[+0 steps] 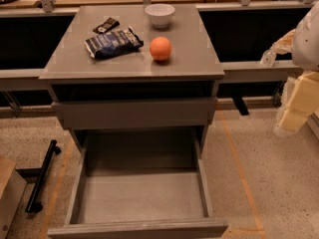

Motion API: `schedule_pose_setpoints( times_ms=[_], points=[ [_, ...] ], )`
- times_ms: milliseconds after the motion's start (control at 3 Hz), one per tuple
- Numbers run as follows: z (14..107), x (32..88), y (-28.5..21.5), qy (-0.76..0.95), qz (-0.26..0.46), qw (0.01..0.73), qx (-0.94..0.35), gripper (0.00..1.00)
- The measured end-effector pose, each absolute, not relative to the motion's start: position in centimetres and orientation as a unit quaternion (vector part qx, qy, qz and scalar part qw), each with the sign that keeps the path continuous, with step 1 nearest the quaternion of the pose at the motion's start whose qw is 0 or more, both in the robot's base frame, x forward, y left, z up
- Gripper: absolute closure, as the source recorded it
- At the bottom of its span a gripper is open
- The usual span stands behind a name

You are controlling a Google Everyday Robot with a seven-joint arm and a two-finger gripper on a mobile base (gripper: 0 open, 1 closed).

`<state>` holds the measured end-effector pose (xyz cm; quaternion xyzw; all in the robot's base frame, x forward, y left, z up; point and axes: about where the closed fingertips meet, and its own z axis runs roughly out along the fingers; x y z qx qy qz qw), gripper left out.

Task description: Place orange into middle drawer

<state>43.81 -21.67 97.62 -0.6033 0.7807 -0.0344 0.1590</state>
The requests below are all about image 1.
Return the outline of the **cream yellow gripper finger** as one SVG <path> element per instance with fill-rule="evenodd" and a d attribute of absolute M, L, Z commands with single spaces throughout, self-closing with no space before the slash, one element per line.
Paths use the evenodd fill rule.
<path fill-rule="evenodd" d="M 319 73 L 306 71 L 297 79 L 289 77 L 283 88 L 274 133 L 281 137 L 293 135 L 318 110 Z"/>

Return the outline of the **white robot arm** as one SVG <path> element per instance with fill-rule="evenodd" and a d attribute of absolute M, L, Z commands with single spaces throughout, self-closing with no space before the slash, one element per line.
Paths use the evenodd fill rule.
<path fill-rule="evenodd" d="M 278 113 L 274 131 L 277 135 L 288 136 L 296 133 L 319 109 L 319 2 L 294 30 L 275 42 L 270 51 L 290 53 L 293 64 L 304 71 L 284 87 L 288 100 Z"/>

